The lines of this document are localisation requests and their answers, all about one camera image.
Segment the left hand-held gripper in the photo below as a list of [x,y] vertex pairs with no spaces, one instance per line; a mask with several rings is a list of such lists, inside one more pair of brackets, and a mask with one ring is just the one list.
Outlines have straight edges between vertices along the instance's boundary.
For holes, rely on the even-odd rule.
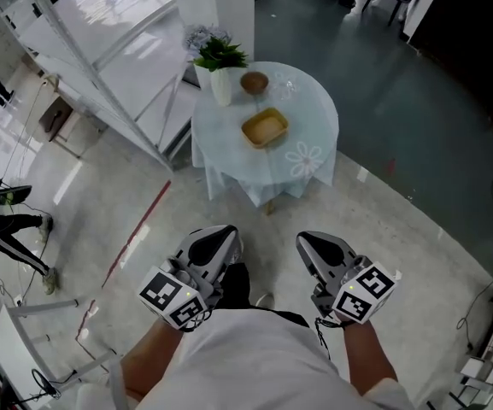
[[194,330],[207,320],[224,295],[226,271],[242,256],[233,225],[190,233],[173,255],[153,266],[138,287],[139,300],[176,330]]

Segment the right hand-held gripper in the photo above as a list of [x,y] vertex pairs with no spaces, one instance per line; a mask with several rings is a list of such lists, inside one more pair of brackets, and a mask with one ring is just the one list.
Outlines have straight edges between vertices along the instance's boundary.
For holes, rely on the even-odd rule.
[[368,322],[402,278],[358,255],[342,238],[321,231],[298,233],[296,248],[316,280],[311,300],[325,325]]

